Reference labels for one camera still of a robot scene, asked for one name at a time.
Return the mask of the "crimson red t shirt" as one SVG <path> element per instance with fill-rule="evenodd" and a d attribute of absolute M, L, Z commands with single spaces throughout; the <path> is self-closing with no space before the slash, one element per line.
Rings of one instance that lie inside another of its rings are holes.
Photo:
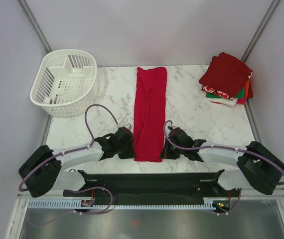
<path fill-rule="evenodd" d="M 137 162 L 162 162 L 167 69 L 137 68 L 134 104 L 134 151 Z"/>

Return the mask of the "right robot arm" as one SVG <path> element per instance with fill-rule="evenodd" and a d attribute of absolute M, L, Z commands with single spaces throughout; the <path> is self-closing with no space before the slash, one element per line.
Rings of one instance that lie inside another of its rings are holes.
<path fill-rule="evenodd" d="M 227 191 L 253 188 L 264 195 L 272 195 L 275 188 L 284 185 L 284 163 L 257 141 L 249 145 L 228 146 L 204 139 L 192 139 L 179 127 L 169 128 L 160 158 L 221 163 L 233 170 L 221 169 L 209 181 L 212 193 L 222 196 Z"/>

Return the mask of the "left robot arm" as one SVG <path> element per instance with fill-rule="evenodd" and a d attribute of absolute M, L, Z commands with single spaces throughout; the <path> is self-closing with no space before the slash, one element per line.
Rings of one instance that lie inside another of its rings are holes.
<path fill-rule="evenodd" d="M 57 190 L 72 190 L 86 196 L 92 190 L 91 182 L 84 178 L 82 172 L 66 170 L 116 155 L 120 159 L 136 156 L 133 133 L 124 126 L 118 128 L 115 133 L 95 138 L 92 145 L 84 144 L 61 150 L 42 145 L 19 168 L 18 173 L 22 178 L 19 191 L 28 191 L 32 197 L 38 198 L 52 190 L 57 183 Z"/>

